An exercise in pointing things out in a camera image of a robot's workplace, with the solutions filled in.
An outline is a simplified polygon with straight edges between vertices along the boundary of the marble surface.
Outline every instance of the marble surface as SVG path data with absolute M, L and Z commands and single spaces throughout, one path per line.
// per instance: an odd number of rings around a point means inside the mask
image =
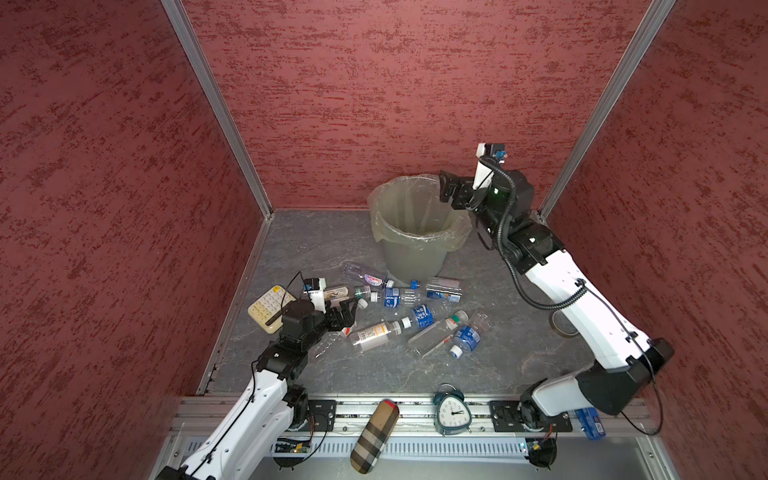
M 275 284 L 285 286 L 298 270 L 305 278 L 324 276 L 328 286 L 349 284 L 342 275 L 346 261 L 386 268 L 367 211 L 278 211 L 244 305 Z M 594 357 L 584 340 L 556 335 L 549 327 L 548 313 L 523 302 L 498 254 L 485 250 L 476 235 L 471 234 L 462 249 L 448 254 L 440 274 L 460 279 L 465 288 L 462 301 L 444 313 L 462 308 L 470 316 L 480 310 L 488 315 L 490 328 L 476 351 L 457 360 L 446 346 L 415 359 L 406 352 L 411 333 L 355 355 L 349 340 L 330 333 L 310 351 L 309 365 L 298 383 L 313 394 L 425 393 L 448 382 L 468 394 L 514 395 L 545 377 L 592 362 Z M 537 287 L 524 282 L 533 298 L 546 299 Z M 290 291 L 298 294 L 298 280 Z M 358 326 L 401 318 L 406 308 L 372 304 L 358 313 Z M 241 392 L 250 378 L 251 361 L 276 338 L 276 334 L 264 332 L 243 308 L 209 391 Z

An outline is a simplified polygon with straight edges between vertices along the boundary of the gray trash bin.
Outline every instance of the gray trash bin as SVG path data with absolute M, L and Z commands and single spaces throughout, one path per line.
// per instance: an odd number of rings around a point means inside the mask
M 469 213 L 439 199 L 437 175 L 397 177 L 368 196 L 373 237 L 381 242 L 389 272 L 398 280 L 437 275 L 447 252 L 472 231 Z

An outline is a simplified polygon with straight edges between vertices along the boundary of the alarm clock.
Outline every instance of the alarm clock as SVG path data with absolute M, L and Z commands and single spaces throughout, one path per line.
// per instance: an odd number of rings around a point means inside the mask
M 453 390 L 437 392 L 435 398 L 432 399 L 432 403 L 437 406 L 435 429 L 437 429 L 437 433 L 443 436 L 467 432 L 470 424 L 472 424 L 472 412 L 464 403 L 464 394 L 454 386 L 448 386 Z

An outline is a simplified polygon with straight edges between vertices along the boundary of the red wall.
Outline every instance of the red wall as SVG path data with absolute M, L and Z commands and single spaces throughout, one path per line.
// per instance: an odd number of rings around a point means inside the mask
M 3 478 L 145 478 L 258 209 L 160 2 L 0 5 Z
M 505 142 L 541 194 L 648 0 L 187 0 L 276 207 L 364 207 Z
M 549 218 L 677 350 L 660 389 L 685 478 L 768 478 L 767 72 L 768 3 L 678 0 Z

